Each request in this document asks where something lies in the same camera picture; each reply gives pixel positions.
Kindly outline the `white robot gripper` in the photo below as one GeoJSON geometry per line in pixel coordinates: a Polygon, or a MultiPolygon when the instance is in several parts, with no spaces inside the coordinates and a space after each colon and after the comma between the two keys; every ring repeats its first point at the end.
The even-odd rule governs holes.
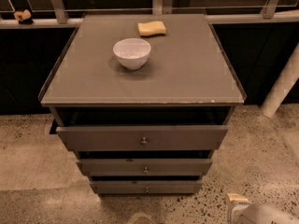
{"type": "Polygon", "coordinates": [[[299,218],[265,204],[250,203],[245,196],[227,193],[228,224],[299,224],[299,218]]]}

